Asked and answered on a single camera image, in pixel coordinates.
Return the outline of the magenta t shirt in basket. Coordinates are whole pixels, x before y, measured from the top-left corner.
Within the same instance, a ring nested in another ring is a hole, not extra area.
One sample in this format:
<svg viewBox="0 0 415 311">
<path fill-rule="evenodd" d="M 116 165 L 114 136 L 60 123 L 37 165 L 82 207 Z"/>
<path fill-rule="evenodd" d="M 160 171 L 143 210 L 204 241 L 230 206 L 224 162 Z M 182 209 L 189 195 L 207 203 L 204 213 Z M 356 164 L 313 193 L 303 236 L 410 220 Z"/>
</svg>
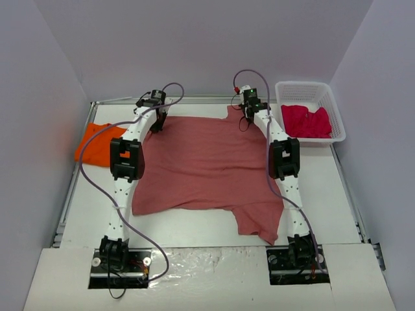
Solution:
<svg viewBox="0 0 415 311">
<path fill-rule="evenodd" d="M 324 108 L 311 112 L 301 105 L 282 105 L 281 115 L 285 131 L 291 137 L 317 139 L 331 137 L 332 127 L 329 115 Z"/>
</svg>

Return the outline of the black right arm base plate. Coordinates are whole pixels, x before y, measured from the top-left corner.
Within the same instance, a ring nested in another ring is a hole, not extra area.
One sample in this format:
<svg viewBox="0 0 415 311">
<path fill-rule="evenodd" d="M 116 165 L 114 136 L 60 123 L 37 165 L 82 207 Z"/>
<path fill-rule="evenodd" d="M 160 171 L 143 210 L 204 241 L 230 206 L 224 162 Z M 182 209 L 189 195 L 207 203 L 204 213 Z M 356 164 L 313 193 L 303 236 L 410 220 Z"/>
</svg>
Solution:
<svg viewBox="0 0 415 311">
<path fill-rule="evenodd" d="M 271 286 L 329 284 L 330 276 L 321 246 L 318 258 L 306 256 L 295 265 L 288 247 L 266 248 L 268 278 Z"/>
</svg>

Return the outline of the white plastic basket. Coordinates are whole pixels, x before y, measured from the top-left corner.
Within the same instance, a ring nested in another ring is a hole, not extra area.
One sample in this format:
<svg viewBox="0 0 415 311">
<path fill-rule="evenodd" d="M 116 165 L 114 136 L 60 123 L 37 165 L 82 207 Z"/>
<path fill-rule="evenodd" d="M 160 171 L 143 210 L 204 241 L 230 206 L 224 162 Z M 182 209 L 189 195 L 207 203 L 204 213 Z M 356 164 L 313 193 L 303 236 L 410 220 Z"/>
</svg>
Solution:
<svg viewBox="0 0 415 311">
<path fill-rule="evenodd" d="M 278 82 L 274 112 L 281 127 L 302 146 L 341 142 L 346 131 L 331 88 L 320 82 Z"/>
</svg>

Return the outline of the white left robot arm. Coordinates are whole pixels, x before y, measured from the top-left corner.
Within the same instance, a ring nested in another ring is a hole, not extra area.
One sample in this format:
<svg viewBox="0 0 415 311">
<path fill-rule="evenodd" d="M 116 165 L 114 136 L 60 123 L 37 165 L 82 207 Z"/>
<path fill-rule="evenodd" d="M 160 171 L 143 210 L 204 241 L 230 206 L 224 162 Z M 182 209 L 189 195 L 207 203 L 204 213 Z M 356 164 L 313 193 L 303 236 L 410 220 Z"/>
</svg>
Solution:
<svg viewBox="0 0 415 311">
<path fill-rule="evenodd" d="M 119 138 L 110 142 L 110 172 L 114 178 L 114 200 L 108 228 L 101 240 L 99 254 L 103 262 L 116 271 L 130 265 L 128 250 L 129 219 L 132 196 L 138 181 L 143 177 L 145 159 L 143 141 L 149 131 L 157 132 L 163 126 L 168 109 L 164 108 L 166 93 L 153 90 L 148 99 L 136 103 L 133 123 Z"/>
</svg>

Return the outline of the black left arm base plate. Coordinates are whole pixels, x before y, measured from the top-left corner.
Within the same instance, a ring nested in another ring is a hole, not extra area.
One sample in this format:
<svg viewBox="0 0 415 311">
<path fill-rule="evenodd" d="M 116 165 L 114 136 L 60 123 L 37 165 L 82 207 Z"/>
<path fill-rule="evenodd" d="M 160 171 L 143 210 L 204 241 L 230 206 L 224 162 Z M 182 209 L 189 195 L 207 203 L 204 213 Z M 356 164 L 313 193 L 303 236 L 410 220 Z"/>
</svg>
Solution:
<svg viewBox="0 0 415 311">
<path fill-rule="evenodd" d="M 88 288 L 97 289 L 142 289 L 148 288 L 151 252 L 146 249 L 131 249 L 126 263 L 107 260 L 96 249 L 91 260 Z"/>
</svg>

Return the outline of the orange folded t shirt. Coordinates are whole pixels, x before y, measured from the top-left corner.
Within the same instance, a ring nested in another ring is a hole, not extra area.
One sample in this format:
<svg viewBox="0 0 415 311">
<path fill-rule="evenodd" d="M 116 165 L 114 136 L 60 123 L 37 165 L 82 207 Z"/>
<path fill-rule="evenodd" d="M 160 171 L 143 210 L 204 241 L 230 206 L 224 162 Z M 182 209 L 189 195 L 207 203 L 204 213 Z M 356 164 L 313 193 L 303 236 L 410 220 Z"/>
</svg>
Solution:
<svg viewBox="0 0 415 311">
<path fill-rule="evenodd" d="M 74 159 L 76 162 L 79 161 L 80 153 L 83 146 L 86 142 L 97 132 L 111 126 L 110 123 L 107 124 L 95 124 L 89 123 L 85 134 L 82 138 L 81 143 L 79 144 L 77 150 L 74 154 Z M 108 168 L 110 166 L 110 142 L 113 138 L 120 138 L 124 132 L 125 128 L 113 127 L 109 130 L 106 130 L 104 133 L 100 134 L 95 138 L 86 148 L 83 156 L 82 162 L 88 165 L 94 165 L 98 167 Z"/>
</svg>

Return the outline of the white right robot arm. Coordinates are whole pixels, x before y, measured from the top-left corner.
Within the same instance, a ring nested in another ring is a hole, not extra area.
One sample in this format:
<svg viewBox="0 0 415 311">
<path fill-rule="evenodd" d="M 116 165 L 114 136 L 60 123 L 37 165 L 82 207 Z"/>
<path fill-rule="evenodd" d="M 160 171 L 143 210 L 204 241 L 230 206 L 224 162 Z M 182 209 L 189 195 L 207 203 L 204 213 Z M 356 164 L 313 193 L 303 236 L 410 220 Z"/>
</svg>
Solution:
<svg viewBox="0 0 415 311">
<path fill-rule="evenodd" d="M 259 99 L 256 88 L 243 86 L 237 94 L 245 119 L 267 139 L 267 176 L 278 186 L 287 216 L 287 258 L 292 266 L 301 268 L 314 257 L 315 251 L 299 190 L 300 143 L 285 133 L 269 105 Z"/>
</svg>

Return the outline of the pink t shirt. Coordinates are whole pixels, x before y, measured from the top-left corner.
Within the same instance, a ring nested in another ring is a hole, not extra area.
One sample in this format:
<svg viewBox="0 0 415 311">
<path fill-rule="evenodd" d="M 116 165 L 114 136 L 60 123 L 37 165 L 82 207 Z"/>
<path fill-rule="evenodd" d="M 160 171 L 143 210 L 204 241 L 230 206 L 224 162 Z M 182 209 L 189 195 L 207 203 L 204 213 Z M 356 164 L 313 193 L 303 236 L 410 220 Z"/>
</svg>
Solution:
<svg viewBox="0 0 415 311">
<path fill-rule="evenodd" d="M 233 108 L 224 119 L 168 117 L 162 132 L 148 134 L 132 214 L 225 210 L 234 215 L 240 235 L 274 244 L 283 202 L 265 178 L 265 136 L 256 126 L 241 131 L 241 117 Z"/>
</svg>

